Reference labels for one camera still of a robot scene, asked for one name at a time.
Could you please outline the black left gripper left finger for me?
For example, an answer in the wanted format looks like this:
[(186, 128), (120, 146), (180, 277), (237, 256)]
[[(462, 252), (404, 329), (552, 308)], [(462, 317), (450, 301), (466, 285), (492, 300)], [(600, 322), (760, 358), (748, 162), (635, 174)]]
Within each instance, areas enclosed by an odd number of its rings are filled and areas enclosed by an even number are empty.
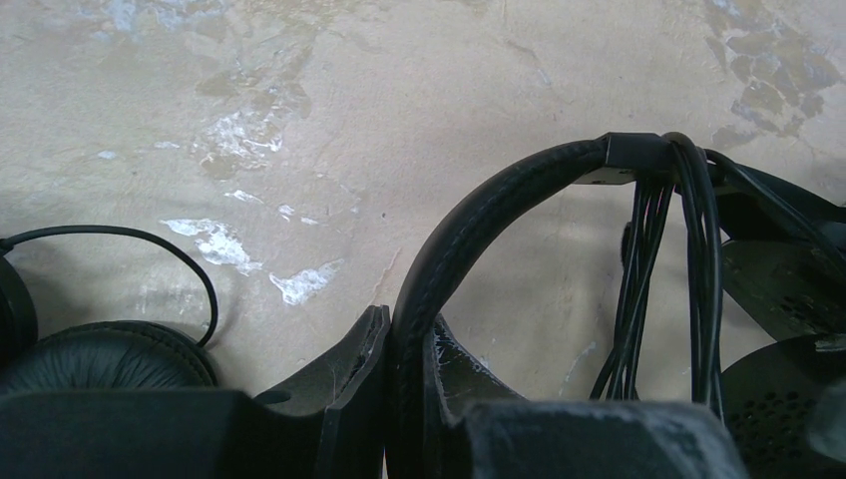
[(377, 478), (386, 306), (252, 397), (220, 388), (77, 389), (1, 401), (5, 478)]

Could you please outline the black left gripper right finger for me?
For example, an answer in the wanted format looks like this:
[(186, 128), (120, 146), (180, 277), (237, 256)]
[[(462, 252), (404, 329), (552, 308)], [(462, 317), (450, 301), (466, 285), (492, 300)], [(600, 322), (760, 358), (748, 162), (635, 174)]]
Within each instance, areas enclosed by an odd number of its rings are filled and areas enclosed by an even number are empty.
[(437, 318), (423, 349), (427, 478), (745, 478), (727, 430), (681, 402), (531, 401)]

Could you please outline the black over-ear headphones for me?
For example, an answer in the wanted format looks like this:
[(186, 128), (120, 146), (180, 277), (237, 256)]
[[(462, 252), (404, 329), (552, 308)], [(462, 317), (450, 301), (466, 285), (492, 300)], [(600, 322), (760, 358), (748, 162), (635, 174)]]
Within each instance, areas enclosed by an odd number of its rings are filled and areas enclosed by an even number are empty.
[(66, 235), (111, 235), (145, 240), (182, 261), (203, 284), (210, 321), (199, 339), (160, 323), (99, 321), (40, 337), (32, 295), (21, 275), (1, 261), (1, 392), (74, 389), (215, 388), (206, 351), (219, 319), (219, 301), (206, 271), (169, 241), (141, 230), (104, 225), (35, 229), (1, 240), (2, 254), (20, 243)]

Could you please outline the black headband headset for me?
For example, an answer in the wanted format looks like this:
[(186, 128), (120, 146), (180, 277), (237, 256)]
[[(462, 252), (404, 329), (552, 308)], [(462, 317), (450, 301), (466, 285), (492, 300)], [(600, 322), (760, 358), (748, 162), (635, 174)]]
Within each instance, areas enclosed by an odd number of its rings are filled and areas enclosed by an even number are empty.
[(635, 381), (668, 206), (687, 230), (691, 401), (727, 430), (745, 478), (845, 474), (845, 211), (687, 136), (608, 133), (538, 152), (466, 197), (424, 243), (392, 318), (392, 478), (427, 478), (423, 349), (496, 237), (572, 184), (634, 184), (613, 346), (586, 401), (645, 401)]

